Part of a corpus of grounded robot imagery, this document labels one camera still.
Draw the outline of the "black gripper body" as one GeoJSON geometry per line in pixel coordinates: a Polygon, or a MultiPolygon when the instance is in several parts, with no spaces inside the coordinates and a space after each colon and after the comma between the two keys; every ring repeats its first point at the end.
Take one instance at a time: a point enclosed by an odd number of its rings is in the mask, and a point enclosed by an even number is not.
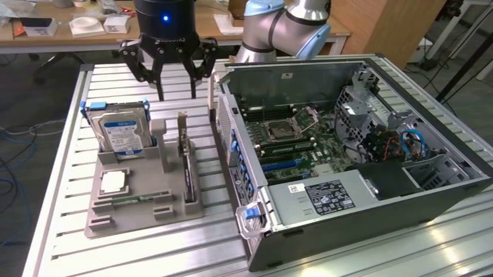
{"type": "Polygon", "coordinates": [[[148,0],[133,4],[143,52],[164,62],[191,61],[199,48],[195,2],[148,0]]]}

